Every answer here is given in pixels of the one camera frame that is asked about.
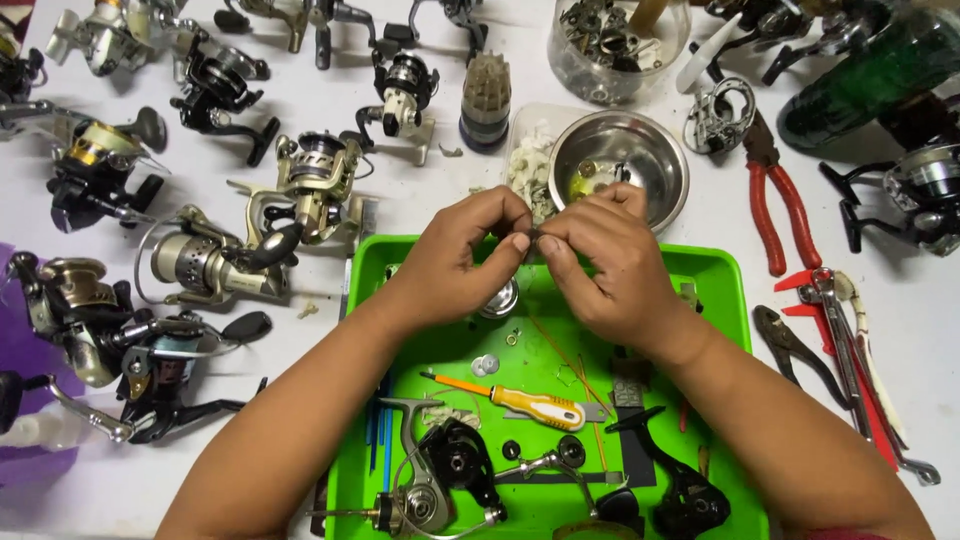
pliers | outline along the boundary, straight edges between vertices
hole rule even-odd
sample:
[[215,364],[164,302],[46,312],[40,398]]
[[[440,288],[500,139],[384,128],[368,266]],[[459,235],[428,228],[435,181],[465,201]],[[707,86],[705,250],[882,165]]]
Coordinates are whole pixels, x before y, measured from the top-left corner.
[[837,384],[830,368],[783,323],[783,319],[776,311],[767,306],[755,307],[754,324],[763,341],[767,342],[767,347],[770,347],[770,352],[777,361],[777,367],[787,380],[800,386],[797,376],[793,373],[793,365],[790,363],[790,357],[796,356],[817,372],[830,395],[844,410],[851,409],[850,401],[840,390],[840,385]]
[[783,245],[777,236],[777,229],[770,219],[767,209],[766,179],[774,181],[777,191],[783,197],[787,210],[790,213],[790,225],[793,228],[793,238],[800,252],[800,259],[808,270],[820,268],[823,261],[813,245],[810,237],[810,225],[806,221],[804,201],[797,192],[797,187],[790,180],[780,166],[780,152],[774,144],[774,136],[763,120],[758,110],[754,116],[754,123],[747,128],[743,138],[743,146],[747,149],[747,169],[750,170],[750,210],[754,215],[756,229],[763,239],[763,247],[767,251],[767,261],[770,265],[770,274],[780,277],[786,273],[786,259],[783,256]]

yellow screwdriver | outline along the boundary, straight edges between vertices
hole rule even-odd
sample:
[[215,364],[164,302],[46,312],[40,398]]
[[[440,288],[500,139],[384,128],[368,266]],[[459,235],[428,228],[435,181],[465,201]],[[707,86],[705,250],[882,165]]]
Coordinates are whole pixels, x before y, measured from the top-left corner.
[[519,390],[504,388],[501,384],[488,388],[443,375],[434,375],[422,371],[420,374],[440,384],[487,396],[494,405],[503,405],[514,412],[522,412],[530,418],[558,430],[579,431],[587,421],[584,406],[573,400],[565,400],[546,394],[531,395]]

white table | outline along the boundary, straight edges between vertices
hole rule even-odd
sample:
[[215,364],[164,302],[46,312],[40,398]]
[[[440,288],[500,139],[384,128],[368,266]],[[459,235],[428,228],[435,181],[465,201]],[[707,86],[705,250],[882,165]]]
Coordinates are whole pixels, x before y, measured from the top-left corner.
[[[387,21],[403,22],[409,2],[355,0],[355,5],[373,13],[378,32]],[[86,15],[89,2],[78,5],[72,0],[38,0],[26,46],[41,50],[61,11],[67,7]],[[212,24],[220,2],[195,0],[184,11],[218,36]],[[513,72],[514,109],[531,102],[544,102],[596,109],[574,98],[555,80],[546,61],[548,25],[553,10],[550,0],[489,0],[477,11],[490,24],[488,48],[505,54]],[[254,112],[278,116],[281,133],[296,136],[300,132],[355,129],[353,114],[363,106],[377,103],[372,87],[373,70],[365,62],[366,30],[335,23],[334,44],[347,47],[356,56],[334,55],[333,68],[320,72],[314,68],[313,37],[308,36],[303,51],[290,55],[285,50],[285,27],[279,21],[252,18],[259,33],[256,37],[227,37],[257,58],[266,59],[273,79],[254,83],[266,90]],[[372,156],[377,172],[358,182],[358,192],[382,199],[378,222],[380,233],[419,233],[434,212],[468,194],[475,185],[494,186],[500,182],[503,151],[482,157],[467,151],[462,158],[445,159],[436,144],[452,148],[464,146],[457,134],[461,84],[464,80],[466,32],[444,20],[442,11],[427,4],[420,10],[420,28],[424,47],[419,50],[428,65],[440,70],[440,91],[430,106],[438,117],[434,147],[423,168],[391,158]],[[702,40],[718,26],[699,10],[694,12],[693,37]],[[759,108],[771,123],[780,106],[804,81],[827,69],[832,61],[802,62],[797,72],[783,75],[775,87],[758,83],[761,66],[769,63],[743,61],[746,53],[730,54],[726,66],[757,82]],[[688,58],[684,52],[667,75],[649,89],[637,110],[648,114],[679,136],[692,102],[673,88],[673,75]],[[171,78],[171,61],[164,57],[144,67],[124,85],[94,78],[80,53],[74,52],[65,66],[50,65],[50,83],[36,91],[36,98],[49,98],[61,105],[75,107],[110,123],[133,118],[137,110],[150,105],[166,118],[170,144],[158,158],[173,171],[158,200],[151,208],[154,215],[169,214],[185,203],[200,206],[207,215],[228,230],[242,233],[245,199],[226,186],[226,179],[274,185],[276,169],[270,153],[256,169],[243,163],[246,139],[219,140],[184,129],[169,105],[178,95]],[[257,120],[263,125],[262,118]],[[885,149],[896,148],[889,137],[864,135],[861,144],[867,153],[841,155],[847,162],[889,159]],[[862,288],[871,314],[871,336],[877,369],[882,374],[893,402],[905,422],[913,450],[909,453],[934,463],[944,478],[937,487],[921,487],[910,473],[901,473],[904,483],[920,502],[934,532],[942,538],[960,536],[954,504],[960,499],[960,464],[953,460],[954,444],[960,445],[957,415],[960,392],[956,391],[953,347],[949,337],[955,331],[951,321],[960,318],[955,299],[960,285],[955,281],[960,256],[941,260],[921,254],[892,240],[868,236],[864,253],[852,255],[841,227],[837,210],[838,194],[817,172],[817,159],[780,147],[781,163],[793,176],[803,195],[809,221],[824,261],[849,273]],[[668,230],[663,241],[692,246],[720,248],[733,254],[743,272],[747,304],[780,308],[797,303],[793,293],[774,294],[775,280],[767,273],[766,256],[751,218],[748,201],[748,173],[743,151],[732,152],[721,165],[687,152],[691,188],[684,212]],[[102,260],[109,269],[109,280],[132,278],[136,232],[120,229],[105,219],[95,227],[65,235],[50,222],[50,195],[44,184],[50,175],[49,160],[36,140],[18,140],[0,146],[0,160],[6,171],[7,191],[0,200],[0,240],[37,252],[42,257],[86,256]],[[147,174],[138,167],[132,185]],[[791,272],[802,268],[794,247],[785,207],[777,191],[768,187],[769,206],[784,242]],[[241,300],[230,313],[205,311],[206,319],[223,326],[232,317],[254,309],[265,309],[276,328],[266,339],[246,352],[238,352],[210,361],[198,368],[191,388],[190,403],[216,398],[248,399],[261,377],[276,377],[300,357],[337,321],[344,269],[343,246],[325,246],[320,256],[304,256],[291,275],[297,296],[290,306]],[[169,292],[148,279],[148,291]],[[299,320],[296,315],[312,297],[320,312]],[[790,326],[813,349],[819,349],[820,337],[813,321],[792,319]],[[773,365],[773,359],[753,335],[756,354]],[[816,375],[797,363],[804,388],[824,404],[836,407]],[[0,490],[0,528],[7,531],[42,532],[64,535],[148,538],[156,531],[167,505],[173,499],[184,476],[207,441],[226,420],[195,430],[189,436],[173,436],[154,446],[94,445],[85,447],[78,463],[64,477],[33,488]],[[295,537],[310,538],[307,524],[293,529]]]

green bottle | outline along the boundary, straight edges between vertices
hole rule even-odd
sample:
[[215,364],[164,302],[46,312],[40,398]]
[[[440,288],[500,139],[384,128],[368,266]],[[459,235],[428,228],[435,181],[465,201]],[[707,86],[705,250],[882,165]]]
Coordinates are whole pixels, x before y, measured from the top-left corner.
[[780,111],[777,129],[790,146],[818,148],[958,71],[960,14],[906,8],[864,51],[793,96]]

red-handled pliers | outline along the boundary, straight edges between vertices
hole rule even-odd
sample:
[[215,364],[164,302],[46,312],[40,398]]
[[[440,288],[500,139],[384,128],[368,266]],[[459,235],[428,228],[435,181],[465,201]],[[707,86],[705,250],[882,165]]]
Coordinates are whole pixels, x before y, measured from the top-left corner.
[[763,239],[763,247],[767,250],[767,261],[770,263],[770,274],[780,277],[786,273],[786,258],[783,255],[783,245],[770,219],[767,209],[766,181],[767,175],[774,181],[777,191],[783,197],[787,210],[790,213],[790,225],[793,228],[793,238],[797,243],[800,259],[807,269],[820,268],[823,261],[813,245],[810,237],[810,224],[806,221],[804,201],[797,192],[797,187],[790,180],[780,166],[780,152],[774,145],[774,136],[770,128],[763,121],[758,110],[754,116],[754,123],[747,129],[743,138],[743,146],[747,149],[747,169],[750,170],[750,210],[754,215],[756,229]]

